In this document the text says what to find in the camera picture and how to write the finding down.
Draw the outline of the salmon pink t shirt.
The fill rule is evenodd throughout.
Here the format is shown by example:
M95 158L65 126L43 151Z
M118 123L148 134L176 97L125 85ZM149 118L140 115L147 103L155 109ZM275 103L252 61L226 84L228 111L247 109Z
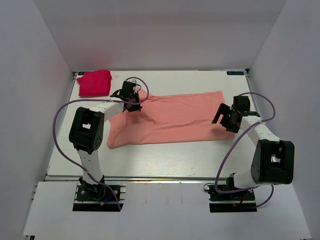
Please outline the salmon pink t shirt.
M224 101L221 91L167 96L150 94L141 110L124 111L109 119L106 145L115 149L126 145L232 140L234 133L212 124Z

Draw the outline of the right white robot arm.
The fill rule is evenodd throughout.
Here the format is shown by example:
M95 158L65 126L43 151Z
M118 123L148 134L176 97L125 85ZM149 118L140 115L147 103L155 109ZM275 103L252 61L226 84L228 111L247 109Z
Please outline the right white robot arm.
M229 155L244 137L248 136L255 145L255 152L250 168L243 172L232 173L226 180L226 185L214 183L214 190L219 194L226 194L236 200L244 191L250 191L262 185L289 185L294 178L295 146L291 141L280 139L265 125L274 119L271 116L262 119L261 115L251 110L248 93L234 96L233 103L228 106L220 104L212 120L219 123L226 131L242 134L230 147L222 164L225 164Z

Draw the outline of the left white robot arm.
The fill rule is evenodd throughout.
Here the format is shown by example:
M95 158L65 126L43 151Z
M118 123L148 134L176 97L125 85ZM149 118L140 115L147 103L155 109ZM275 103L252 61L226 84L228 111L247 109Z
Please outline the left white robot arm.
M106 193L106 187L101 184L105 181L98 155L103 141L104 124L122 112L141 110L140 89L137 79L129 77L123 82L122 88L110 96L109 101L91 108L78 107L75 112L68 139L85 168L79 182L96 200L103 198Z

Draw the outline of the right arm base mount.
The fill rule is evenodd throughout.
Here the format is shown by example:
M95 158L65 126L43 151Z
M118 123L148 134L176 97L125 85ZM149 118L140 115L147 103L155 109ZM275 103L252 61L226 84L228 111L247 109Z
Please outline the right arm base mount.
M257 212L256 198L253 190L236 193L218 193L213 183L203 185L209 195L210 213L250 213Z

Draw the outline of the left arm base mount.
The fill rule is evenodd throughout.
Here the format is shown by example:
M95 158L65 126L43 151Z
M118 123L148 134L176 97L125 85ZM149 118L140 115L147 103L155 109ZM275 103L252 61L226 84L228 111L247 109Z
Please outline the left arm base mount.
M102 187L99 193L87 190L78 184L73 201L73 212L120 212L112 192Z

